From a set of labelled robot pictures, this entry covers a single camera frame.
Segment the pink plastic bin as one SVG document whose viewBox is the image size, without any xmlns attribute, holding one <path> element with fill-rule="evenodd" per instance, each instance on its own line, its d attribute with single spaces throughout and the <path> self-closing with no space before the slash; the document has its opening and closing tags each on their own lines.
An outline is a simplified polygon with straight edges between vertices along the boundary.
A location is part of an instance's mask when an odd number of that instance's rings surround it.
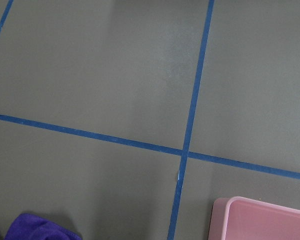
<svg viewBox="0 0 300 240">
<path fill-rule="evenodd" d="M 209 240 L 300 240 L 300 210 L 241 196 L 214 201 Z"/>
</svg>

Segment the purple microfiber cloth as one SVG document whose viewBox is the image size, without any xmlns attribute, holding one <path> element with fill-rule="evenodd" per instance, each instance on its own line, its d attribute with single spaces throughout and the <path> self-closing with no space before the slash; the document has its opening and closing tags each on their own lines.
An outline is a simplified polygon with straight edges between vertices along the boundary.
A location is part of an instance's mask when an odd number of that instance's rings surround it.
<svg viewBox="0 0 300 240">
<path fill-rule="evenodd" d="M 31 213 L 22 213 L 12 222 L 4 239 L 80 240 L 81 237 L 53 221 Z"/>
</svg>

